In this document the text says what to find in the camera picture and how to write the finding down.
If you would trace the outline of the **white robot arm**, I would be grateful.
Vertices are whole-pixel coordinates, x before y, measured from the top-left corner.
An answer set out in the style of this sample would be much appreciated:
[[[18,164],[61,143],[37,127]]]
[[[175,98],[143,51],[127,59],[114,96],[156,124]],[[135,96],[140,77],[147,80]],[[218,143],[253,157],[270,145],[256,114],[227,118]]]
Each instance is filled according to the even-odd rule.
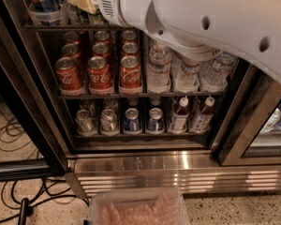
[[[232,53],[281,83],[281,0],[67,0],[195,60]]]

